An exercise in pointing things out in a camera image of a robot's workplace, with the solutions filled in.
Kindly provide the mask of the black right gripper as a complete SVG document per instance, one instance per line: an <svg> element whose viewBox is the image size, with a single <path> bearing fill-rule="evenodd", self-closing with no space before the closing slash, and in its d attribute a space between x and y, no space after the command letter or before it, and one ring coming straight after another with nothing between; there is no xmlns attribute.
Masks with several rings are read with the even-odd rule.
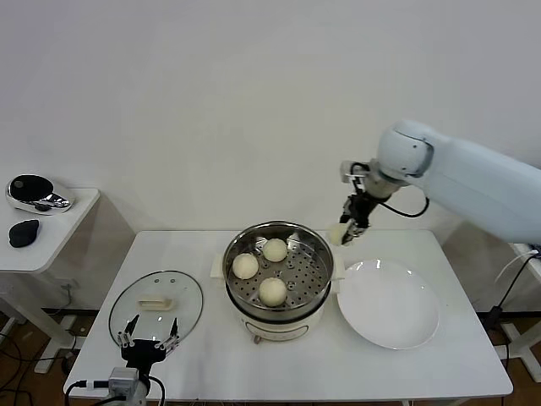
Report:
<svg viewBox="0 0 541 406"><path fill-rule="evenodd" d="M342 246L349 246L354 240L363 236L366 229L360 227L369 226L369 216L376 207L376 200L371 195L361 193L347 197L339 223L347 223L353 220L355 224L349 224L342 235Z"/></svg>

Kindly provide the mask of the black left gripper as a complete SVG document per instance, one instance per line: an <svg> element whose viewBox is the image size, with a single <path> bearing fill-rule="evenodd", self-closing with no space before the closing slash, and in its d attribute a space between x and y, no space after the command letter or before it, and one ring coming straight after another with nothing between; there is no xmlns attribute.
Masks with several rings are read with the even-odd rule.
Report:
<svg viewBox="0 0 541 406"><path fill-rule="evenodd" d="M174 318L169 337L158 341L146 339L133 340L133 332L139 315L130 320L122 331L117 333L117 341L121 346L122 359L126 367L135 368L139 372L150 372L153 364L162 362L180 344L178 319Z"/></svg>

